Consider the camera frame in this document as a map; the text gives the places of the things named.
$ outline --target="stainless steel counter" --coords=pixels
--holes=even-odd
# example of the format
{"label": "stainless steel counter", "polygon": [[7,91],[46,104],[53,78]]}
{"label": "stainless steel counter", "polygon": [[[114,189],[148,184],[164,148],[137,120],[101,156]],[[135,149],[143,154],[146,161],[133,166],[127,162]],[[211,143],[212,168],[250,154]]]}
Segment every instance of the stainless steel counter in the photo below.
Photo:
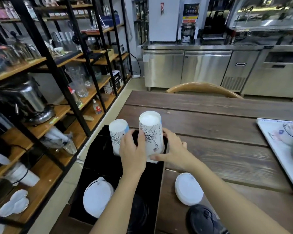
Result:
{"label": "stainless steel counter", "polygon": [[[149,89],[204,81],[241,94],[293,97],[293,45],[147,42],[142,49]],[[270,56],[277,62],[271,62]]]}

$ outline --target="hand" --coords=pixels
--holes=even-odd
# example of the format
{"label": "hand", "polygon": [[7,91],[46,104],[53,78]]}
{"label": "hand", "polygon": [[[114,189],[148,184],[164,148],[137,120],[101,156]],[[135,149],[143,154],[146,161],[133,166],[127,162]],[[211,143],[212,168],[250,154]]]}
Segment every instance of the hand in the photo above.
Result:
{"label": "hand", "polygon": [[135,129],[131,129],[121,138],[121,164],[123,166],[123,176],[140,176],[142,175],[147,162],[145,154],[144,132],[139,130],[138,147],[133,142],[132,134]]}
{"label": "hand", "polygon": [[187,150],[187,143],[181,142],[180,138],[170,130],[163,128],[164,136],[169,142],[169,153],[153,154],[150,159],[155,161],[170,162],[188,171],[193,160],[196,158]]}

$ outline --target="tile floor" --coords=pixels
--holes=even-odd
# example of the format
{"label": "tile floor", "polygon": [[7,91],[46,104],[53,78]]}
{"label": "tile floor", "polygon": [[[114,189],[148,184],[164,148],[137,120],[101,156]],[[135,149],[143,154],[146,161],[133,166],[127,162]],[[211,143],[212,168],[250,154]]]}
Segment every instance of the tile floor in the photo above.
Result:
{"label": "tile floor", "polygon": [[[143,78],[135,78],[131,79],[126,87],[121,92],[120,96],[116,99],[116,101],[111,106],[108,113],[105,115],[101,123],[98,125],[97,129],[94,131],[93,135],[82,149],[80,153],[80,159],[85,160],[87,152],[88,152],[88,145],[92,143],[94,138],[97,136],[98,132],[101,130],[103,125],[109,125],[110,122],[115,120],[118,113],[120,112],[122,106],[124,105],[125,101],[129,97],[132,90],[146,90],[144,87],[144,79]],[[155,92],[164,92],[166,89],[156,88],[152,89]],[[274,100],[274,101],[291,101],[289,98],[272,98],[272,97],[254,97],[254,96],[246,96],[247,99],[260,99],[260,100]],[[74,189],[77,186],[79,176],[82,171],[82,165],[79,163],[75,163],[66,177],[64,178],[63,182],[60,184],[50,201],[47,203],[43,211],[41,212],[40,216],[37,218],[36,222],[28,232],[29,234],[48,234],[55,222],[57,221],[58,217],[60,216],[61,212],[65,208],[65,212],[67,213],[67,203],[74,192]],[[55,233],[73,233],[71,231],[63,231],[59,230],[56,227],[52,230],[52,234]]]}

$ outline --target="tray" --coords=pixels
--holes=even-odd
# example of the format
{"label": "tray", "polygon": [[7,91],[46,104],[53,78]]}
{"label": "tray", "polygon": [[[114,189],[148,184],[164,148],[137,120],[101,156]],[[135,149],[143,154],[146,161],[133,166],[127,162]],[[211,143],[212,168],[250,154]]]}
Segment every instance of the tray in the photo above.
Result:
{"label": "tray", "polygon": [[[133,133],[133,139],[136,145],[137,136],[138,131],[135,131]],[[164,144],[165,153],[167,148],[167,139],[165,137]],[[146,163],[146,169],[140,178],[136,194],[142,197],[147,204],[149,213],[145,225],[138,233],[149,234],[155,231],[163,171],[164,162],[158,162],[157,164]],[[121,158],[113,154],[112,142],[107,125],[102,128],[89,147],[70,209],[70,217],[91,225],[95,224],[97,219],[85,211],[82,198],[88,185],[100,176],[104,177],[114,189],[117,188],[122,176]]]}
{"label": "tray", "polygon": [[293,121],[257,118],[256,122],[293,184],[293,157],[291,155],[291,146],[282,142],[280,137],[278,137],[279,131],[283,130],[283,125],[293,124]]}

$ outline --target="cup with sketch print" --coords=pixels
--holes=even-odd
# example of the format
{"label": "cup with sketch print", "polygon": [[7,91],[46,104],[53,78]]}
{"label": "cup with sketch print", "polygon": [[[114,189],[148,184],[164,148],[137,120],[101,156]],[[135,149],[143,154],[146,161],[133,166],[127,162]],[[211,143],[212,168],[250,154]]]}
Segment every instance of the cup with sketch print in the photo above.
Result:
{"label": "cup with sketch print", "polygon": [[116,119],[108,126],[112,140],[113,153],[119,156],[121,138],[129,131],[128,123],[123,119]]}
{"label": "cup with sketch print", "polygon": [[165,150],[162,117],[154,111],[144,112],[139,117],[139,128],[145,136],[147,162],[157,163],[150,159],[150,155],[163,153]]}

